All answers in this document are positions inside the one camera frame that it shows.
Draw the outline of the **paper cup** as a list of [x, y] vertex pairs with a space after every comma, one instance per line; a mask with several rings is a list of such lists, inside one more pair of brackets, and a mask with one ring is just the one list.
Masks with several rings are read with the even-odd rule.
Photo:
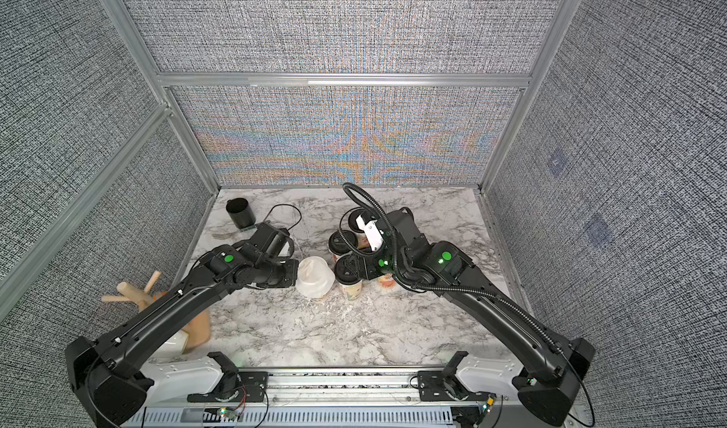
[[397, 282], [394, 280], [392, 275], [384, 275], [377, 278], [378, 284], [382, 286], [382, 288], [393, 288], [397, 286]]
[[324, 301], [327, 300], [331, 296], [332, 290], [327, 291], [324, 295], [321, 295], [321, 297], [318, 297], [318, 301]]
[[355, 284], [342, 284], [341, 289], [347, 301], [354, 301], [361, 296], [363, 291], [363, 282], [358, 281]]

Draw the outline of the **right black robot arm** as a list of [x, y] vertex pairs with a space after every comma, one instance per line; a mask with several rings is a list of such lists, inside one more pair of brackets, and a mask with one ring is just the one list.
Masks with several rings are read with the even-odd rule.
[[410, 292], [444, 297], [473, 317], [514, 355], [511, 365], [496, 367], [458, 351], [431, 390], [453, 400], [477, 394], [515, 398], [534, 417], [551, 426], [571, 419], [596, 351], [583, 338], [567, 339], [547, 328], [499, 290], [451, 242], [429, 242], [409, 208], [388, 214], [355, 208], [348, 216], [353, 229], [365, 235], [364, 262]]

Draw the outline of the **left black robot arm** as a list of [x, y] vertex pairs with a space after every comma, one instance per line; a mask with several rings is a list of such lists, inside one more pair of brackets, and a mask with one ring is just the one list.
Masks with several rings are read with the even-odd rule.
[[174, 333], [228, 295], [256, 287], [288, 288], [298, 261], [286, 228], [260, 223], [247, 240], [204, 253], [186, 278], [144, 311], [95, 340], [79, 336], [64, 350], [68, 382], [98, 427], [119, 427], [147, 401], [153, 378], [142, 366]]

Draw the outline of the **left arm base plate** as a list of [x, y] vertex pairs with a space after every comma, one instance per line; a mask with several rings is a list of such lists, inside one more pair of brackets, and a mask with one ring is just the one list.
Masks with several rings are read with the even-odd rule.
[[269, 374], [265, 371], [227, 373], [208, 393], [187, 395], [188, 403], [263, 403]]

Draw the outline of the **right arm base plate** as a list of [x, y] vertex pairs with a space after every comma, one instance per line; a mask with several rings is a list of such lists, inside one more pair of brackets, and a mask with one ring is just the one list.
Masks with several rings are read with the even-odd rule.
[[416, 378], [418, 394], [422, 401], [488, 401], [492, 394], [471, 392], [456, 378], [445, 376], [442, 371], [421, 370]]

